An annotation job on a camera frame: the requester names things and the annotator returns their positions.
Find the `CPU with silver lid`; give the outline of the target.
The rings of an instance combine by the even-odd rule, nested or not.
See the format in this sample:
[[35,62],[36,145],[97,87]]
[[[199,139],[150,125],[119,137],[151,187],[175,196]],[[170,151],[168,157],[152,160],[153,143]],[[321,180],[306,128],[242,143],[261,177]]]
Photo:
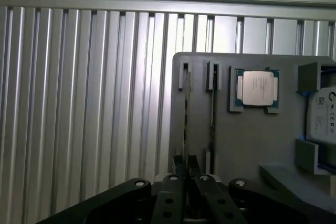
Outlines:
[[279,107],[279,70],[235,69],[234,105],[263,108]]

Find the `hard disk with white label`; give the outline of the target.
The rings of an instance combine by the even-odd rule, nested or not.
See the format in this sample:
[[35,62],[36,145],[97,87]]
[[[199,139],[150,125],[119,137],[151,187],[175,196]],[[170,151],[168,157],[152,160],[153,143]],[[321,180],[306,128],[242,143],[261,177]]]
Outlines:
[[336,144],[336,87],[309,95],[306,138]]

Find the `grey parts rack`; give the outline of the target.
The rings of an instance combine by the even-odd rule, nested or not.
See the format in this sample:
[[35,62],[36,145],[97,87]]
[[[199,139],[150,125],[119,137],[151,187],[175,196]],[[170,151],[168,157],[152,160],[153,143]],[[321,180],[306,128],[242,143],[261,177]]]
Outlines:
[[[279,107],[234,105],[235,69],[279,70]],[[321,183],[336,175],[336,144],[306,138],[309,95],[334,81],[329,57],[177,53],[173,58],[170,154],[184,145],[185,88],[191,73],[189,154],[201,171],[229,183],[270,184],[311,205],[336,212]]]

